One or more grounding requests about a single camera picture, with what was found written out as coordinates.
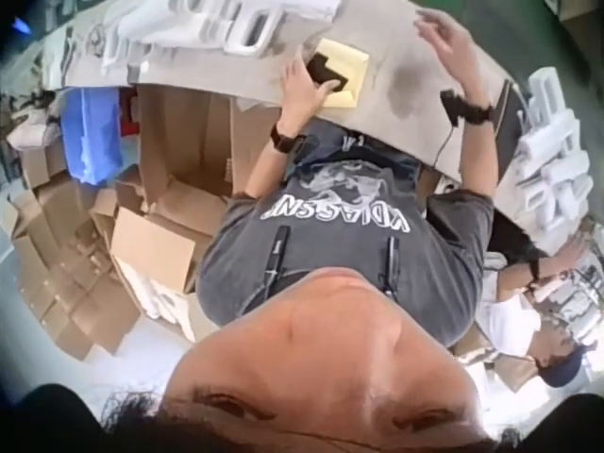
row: cap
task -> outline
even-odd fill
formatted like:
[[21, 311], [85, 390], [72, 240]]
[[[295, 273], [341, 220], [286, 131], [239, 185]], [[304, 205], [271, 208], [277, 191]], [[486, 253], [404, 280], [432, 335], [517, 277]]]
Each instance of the cap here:
[[560, 363], [545, 368], [539, 368], [539, 377], [554, 388], [564, 387], [570, 383], [579, 373], [583, 356], [589, 347], [578, 346], [573, 352], [566, 356]]

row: black wristwatch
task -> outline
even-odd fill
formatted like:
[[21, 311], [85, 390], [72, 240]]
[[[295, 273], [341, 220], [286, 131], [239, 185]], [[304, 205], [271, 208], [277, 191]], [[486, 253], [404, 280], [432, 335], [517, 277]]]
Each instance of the black wristwatch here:
[[279, 134], [279, 131], [277, 130], [277, 123], [275, 123], [271, 129], [271, 141], [279, 153], [290, 154], [301, 142], [301, 139], [301, 135], [297, 135], [296, 137], [292, 138]]
[[453, 90], [441, 92], [441, 102], [453, 127], [459, 125], [460, 117], [467, 123], [477, 126], [487, 121], [493, 122], [493, 106], [489, 106], [486, 109], [481, 106], [475, 106], [458, 94], [455, 94]]

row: t-shirt graphic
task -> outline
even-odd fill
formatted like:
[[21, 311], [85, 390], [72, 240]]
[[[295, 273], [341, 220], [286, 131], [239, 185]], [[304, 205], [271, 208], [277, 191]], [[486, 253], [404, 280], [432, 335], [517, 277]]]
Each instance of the t-shirt graphic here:
[[299, 182], [300, 192], [306, 192], [308, 198], [283, 193], [260, 219], [294, 217], [333, 222], [340, 218], [347, 224], [374, 224], [409, 233], [410, 225], [401, 210], [380, 199], [388, 190], [385, 179], [364, 176], [363, 169], [362, 162], [354, 161], [326, 165], [310, 180]]

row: hand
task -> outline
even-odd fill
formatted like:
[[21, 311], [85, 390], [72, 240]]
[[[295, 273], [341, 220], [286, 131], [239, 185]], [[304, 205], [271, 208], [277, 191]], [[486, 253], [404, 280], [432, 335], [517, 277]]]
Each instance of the hand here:
[[465, 90], [480, 86], [476, 49], [470, 32], [446, 12], [438, 9], [420, 9], [414, 24], [419, 36], [436, 51], [449, 74]]
[[550, 258], [553, 271], [551, 275], [558, 275], [577, 267], [577, 263], [586, 251], [587, 243], [583, 241], [580, 234], [573, 235], [558, 253]]
[[298, 135], [323, 106], [327, 96], [339, 85], [339, 80], [330, 80], [317, 87], [302, 59], [302, 49], [298, 48], [294, 59], [287, 64], [281, 75], [283, 100], [277, 131], [286, 137]]

